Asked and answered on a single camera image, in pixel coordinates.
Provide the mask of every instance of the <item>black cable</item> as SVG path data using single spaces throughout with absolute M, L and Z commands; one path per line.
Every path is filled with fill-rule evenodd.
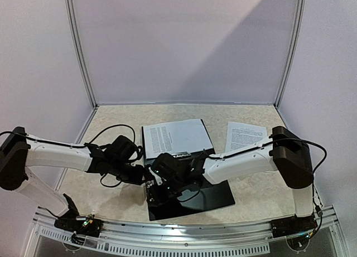
M 103 184 L 103 183 L 102 183 L 102 180 L 103 180 L 107 175 L 108 175 L 108 174 L 106 173 L 106 174 L 103 175 L 103 176 L 101 177 L 101 179 L 100 179 L 100 184 L 101 184 L 102 186 L 108 187 L 108 188 L 115 188 L 115 187 L 119 186 L 119 185 L 122 183 L 122 181 L 120 181 L 119 183 L 117 183 L 116 185 L 113 185 L 113 186 L 108 186 L 108 185 Z
M 274 141 L 270 141 L 268 143 L 265 143 L 265 144 L 262 144 L 262 147 L 266 147 L 266 146 L 269 146 L 273 143 L 278 143 L 278 142 L 281 142 L 281 141 L 286 141 L 286 140 L 290 140 L 290 141 L 297 141 L 297 142 L 300 142 L 300 143 L 306 143 L 306 144 L 310 144 L 312 146 L 315 146 L 317 148 L 320 148 L 323 152 L 324 152 L 324 157 L 322 158 L 322 160 L 320 160 L 320 162 L 315 166 L 315 168 L 313 169 L 312 173 L 315 173 L 316 170 L 320 167 L 320 165 L 325 161 L 325 159 L 327 158 L 327 150 L 319 145 L 319 144 L 316 144 L 314 142 L 311 142 L 311 141 L 308 141 L 308 140 L 303 140 L 303 139 L 299 139 L 299 138 L 282 138 L 282 139 L 278 139 L 278 140 L 274 140 Z M 243 150 L 243 151 L 239 151 L 239 152 L 236 152 L 234 154 L 231 154 L 231 155 L 228 155 L 228 156 L 224 156 L 223 158 L 220 158 L 220 157 L 211 157 L 209 156 L 205 150 L 205 154 L 207 155 L 208 158 L 210 159 L 227 159 L 227 158 L 231 158 L 231 157 L 235 157 L 235 156 L 238 156 L 240 154 L 244 154 L 244 153 L 247 153 L 247 152 L 250 152 L 250 151 L 254 151 L 254 150 L 257 150 L 259 149 L 260 147 L 252 147 L 252 148 L 248 148 L 246 150 Z
M 132 130 L 132 132 L 133 132 L 133 143 L 135 143 L 136 135 L 135 135 L 134 129 L 133 129 L 131 126 L 126 125 L 126 124 L 116 124 L 116 125 L 112 125 L 112 126 L 106 127 L 105 129 L 101 130 L 88 144 L 92 144 L 92 143 L 93 143 L 102 133 L 104 133 L 106 130 L 108 130 L 108 129 L 110 129 L 110 128 L 114 128 L 114 127 L 120 127 L 120 126 L 122 126 L 122 127 L 127 127 L 127 128 L 129 128 L 129 129 Z M 36 139 L 36 138 L 29 137 L 29 136 L 26 135 L 26 134 L 15 133 L 15 132 L 12 132 L 12 131 L 9 131 L 9 130 L 0 133 L 0 136 L 2 136 L 2 135 L 4 135 L 4 134 L 18 135 L 18 136 L 24 137 L 24 138 L 26 138 L 27 140 L 30 140 L 30 141 L 39 142 L 39 143 L 45 143 L 45 144 L 53 144 L 53 145 L 55 145 L 55 146 L 62 146 L 62 147 L 69 147 L 69 148 L 77 148 L 77 149 L 86 148 L 86 147 L 87 147 L 86 145 L 76 146 L 76 145 L 73 145 L 73 144 L 65 144 L 65 143 L 54 142 L 54 141 L 49 141 L 49 140 Z
M 115 125 L 112 125 L 112 126 L 108 126 L 106 127 L 105 129 L 101 130 L 90 142 L 89 144 L 92 144 L 102 133 L 104 133 L 106 130 L 109 130 L 109 129 L 112 129 L 114 127 L 127 127 L 129 128 L 130 130 L 132 130 L 133 132 L 133 143 L 135 143 L 135 130 L 133 129 L 133 127 L 129 126 L 129 125 L 126 125 L 126 124 L 115 124 Z
M 87 147 L 87 146 L 75 146 L 75 145 L 72 145 L 72 144 L 59 143 L 59 142 L 54 142 L 54 141 L 49 141 L 49 140 L 36 139 L 36 138 L 29 137 L 28 135 L 25 135 L 25 134 L 22 134 L 22 133 L 15 133 L 15 132 L 10 132 L 10 131 L 2 132 L 2 133 L 0 133 L 0 136 L 2 136 L 4 134 L 18 135 L 18 136 L 24 137 L 24 138 L 26 138 L 27 140 L 30 140 L 30 141 L 44 143 L 44 144 L 53 144 L 53 145 L 62 146 L 62 147 L 70 147 L 70 148 L 85 148 L 85 147 Z
M 85 226 L 82 225 L 82 226 L 78 229 L 78 231 L 73 232 L 73 234 L 72 234 L 72 236 L 71 236 L 71 242 L 72 242 L 73 244 L 77 244 L 77 245 L 83 246 L 84 243 L 85 243 L 85 237 L 78 237 L 77 234 L 78 234 L 78 235 L 81 235 L 80 232 L 83 232 L 83 231 L 84 231 L 85 229 L 87 229 L 90 225 L 91 225 L 91 222 L 87 223 L 87 225 L 85 225 Z
M 315 166 L 315 168 L 313 169 L 312 173 L 314 174 L 316 172 L 316 170 L 319 168 L 319 166 L 325 161 L 325 159 L 327 158 L 327 150 L 321 146 L 320 144 L 316 144 L 312 141 L 308 141 L 308 140 L 303 140 L 303 139 L 299 139 L 299 138 L 282 138 L 282 139 L 278 139 L 278 140 L 275 140 L 275 141 L 271 141 L 271 142 L 268 142 L 266 144 L 263 144 L 263 147 L 265 146 L 268 146 L 270 144 L 273 144 L 273 143 L 277 143 L 277 142 L 281 142 L 281 141 L 286 141 L 286 140 L 290 140 L 290 141 L 297 141 L 297 142 L 300 142 L 300 143 L 305 143 L 305 144 L 310 144 L 314 147 L 317 147 L 317 148 L 320 148 L 323 152 L 324 152 L 324 157 L 320 160 L 320 162 Z
M 320 216 L 320 223 L 319 223 L 319 226 L 312 232 L 312 234 L 310 235 L 310 237 L 308 239 L 311 239 L 313 238 L 317 232 L 320 230 L 321 228 L 321 225 L 322 225 L 322 215 Z
M 193 196 L 189 197 L 187 200 L 177 200 L 177 201 L 180 202 L 180 203 L 187 202 L 187 201 L 192 200 L 193 198 L 197 197 L 200 192 L 201 192 L 201 189 L 199 189 L 197 191 L 197 193 L 195 193 Z
M 318 206 L 318 205 L 316 204 L 316 202 L 315 202 L 315 197 L 312 198 L 312 201 L 313 201 L 313 204 L 314 204 L 315 206 Z
M 143 154 L 144 154 L 143 147 L 142 146 L 137 146 L 137 147 L 138 147 L 138 149 L 136 150 L 136 158 L 129 159 L 127 162 L 128 164 L 138 161 L 143 156 Z
M 58 220 L 76 220 L 76 218 L 63 218 L 63 217 L 59 217 L 57 215 L 55 215 L 52 211 L 50 211 L 47 208 L 44 208 L 46 211 L 48 211 L 50 213 L 50 215 L 52 215 L 54 218 L 58 219 Z
M 206 155 L 206 157 L 210 158 L 210 155 L 206 152 L 205 149 L 202 150 L 202 154 Z

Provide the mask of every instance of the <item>metal frame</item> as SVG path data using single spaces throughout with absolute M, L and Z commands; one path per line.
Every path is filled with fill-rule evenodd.
M 288 77 L 290 74 L 291 66 L 292 66 L 292 61 L 294 58 L 296 46 L 297 46 L 297 40 L 298 40 L 298 35 L 300 32 L 300 27 L 301 27 L 301 20 L 302 20 L 302 14 L 303 14 L 303 7 L 305 4 L 305 0 L 298 0 L 297 1 L 297 6 L 296 6 L 296 13 L 295 13 L 295 20 L 294 20 L 294 25 L 293 25 L 293 30 L 291 33 L 291 41 L 290 41 L 290 47 L 289 47 L 289 52 L 288 52 L 288 57 L 285 63 L 284 67 L 284 73 L 280 82 L 280 86 L 278 89 L 277 96 L 275 98 L 275 103 L 274 106 L 278 109 L 280 106 L 280 103 L 282 101 L 285 87 L 288 81 Z
M 94 94 L 94 89 L 92 86 L 92 83 L 90 81 L 88 69 L 85 63 L 84 59 L 84 54 L 83 54 L 83 49 L 80 41 L 80 36 L 78 32 L 78 27 L 77 27 L 77 22 L 76 22 L 76 17 L 75 17 L 75 10 L 74 10 L 74 2 L 73 0 L 65 0 L 66 2 L 66 8 L 67 8 L 67 13 L 68 13 L 68 19 L 69 19 L 69 25 L 72 33 L 72 38 L 73 38 L 73 43 L 78 59 L 78 64 L 80 67 L 80 71 L 82 74 L 84 86 L 90 101 L 90 104 L 92 105 L 93 108 L 96 108 L 98 105 L 142 105 L 142 104 L 176 104 L 174 102 L 147 102 L 147 103 L 113 103 L 113 104 L 98 104 L 98 102 L 95 99 L 95 94 Z M 294 57 L 294 53 L 296 50 L 296 45 L 297 45 L 297 39 L 298 39 L 298 34 L 300 31 L 300 25 L 301 25 L 301 20 L 302 20 L 302 13 L 303 13 L 303 7 L 304 7 L 305 0 L 297 0 L 296 4 L 296 12 L 295 12 L 295 19 L 294 19 L 294 24 L 293 24 L 293 29 L 291 33 L 291 39 L 290 39 L 290 46 L 289 46 L 289 51 L 288 51 L 288 56 L 287 60 L 284 66 L 283 70 L 283 76 L 281 78 L 281 82 L 277 91 L 277 95 L 275 97 L 274 103 L 263 103 L 263 104 L 253 104 L 253 103 L 239 103 L 239 102 L 190 102 L 190 103 L 185 103 L 185 104 L 220 104 L 220 105 L 274 105 L 276 108 L 279 107 L 284 90 L 287 84 L 287 79 L 290 73 L 290 69 L 292 66 L 292 61 Z
M 338 256 L 348 256 L 332 206 L 323 208 L 321 228 L 330 228 Z M 104 220 L 99 238 L 87 237 L 84 248 L 120 256 L 255 256 L 269 253 L 273 239 L 269 220 L 220 225 L 161 225 Z M 44 208 L 33 218 L 33 229 L 24 256 L 33 256 L 40 236 L 69 242 L 70 232 L 56 229 L 55 219 Z
M 65 2 L 66 2 L 67 14 L 68 14 L 69 26 L 70 26 L 72 38 L 73 38 L 73 44 L 74 44 L 75 52 L 77 55 L 79 69 L 82 74 L 84 87 L 87 92 L 90 104 L 92 105 L 93 108 L 96 108 L 97 101 L 95 99 L 93 86 L 91 84 L 90 77 L 88 74 L 88 69 L 87 69 L 87 66 L 86 66 L 85 60 L 84 60 L 84 55 L 83 55 L 83 51 L 82 51 L 82 46 L 81 46 L 81 42 L 80 42 L 80 37 L 79 37 L 79 33 L 78 33 L 77 22 L 76 22 L 76 17 L 75 17 L 75 12 L 74 12 L 73 0 L 65 0 Z
M 274 105 L 273 103 L 239 103 L 239 102 L 146 102 L 146 103 L 99 103 L 106 105 Z

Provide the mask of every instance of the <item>vent grille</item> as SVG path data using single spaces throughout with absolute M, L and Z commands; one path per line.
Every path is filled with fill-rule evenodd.
M 70 243 L 71 241 L 71 235 L 66 234 L 61 230 L 58 231 L 48 227 L 41 228 L 41 235 L 65 243 Z M 95 250 L 103 253 L 111 253 L 127 257 L 243 257 L 270 253 L 269 243 L 260 243 L 257 245 L 240 246 L 228 249 L 171 250 L 124 246 L 119 245 L 110 239 L 108 239 L 107 242 L 98 241 Z

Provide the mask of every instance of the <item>cable connector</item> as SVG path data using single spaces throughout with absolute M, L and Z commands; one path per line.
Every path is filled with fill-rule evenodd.
M 322 211 L 322 209 L 320 208 L 319 205 L 315 205 L 315 211 L 316 211 L 316 214 L 318 215 L 318 217 L 321 217 L 324 213 Z

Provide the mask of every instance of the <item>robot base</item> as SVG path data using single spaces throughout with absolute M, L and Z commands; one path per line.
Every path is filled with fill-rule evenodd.
M 315 216 L 312 214 L 307 217 L 296 217 L 296 215 L 281 219 L 272 220 L 273 237 L 282 237 L 306 232 L 317 228 Z
M 69 232 L 75 231 L 78 235 L 99 237 L 100 231 L 102 230 L 103 221 L 95 219 L 93 215 L 93 217 L 90 219 L 90 223 L 84 226 L 85 220 L 77 219 L 79 213 L 72 198 L 66 194 L 63 194 L 63 196 L 67 200 L 68 211 L 55 221 L 55 227 Z

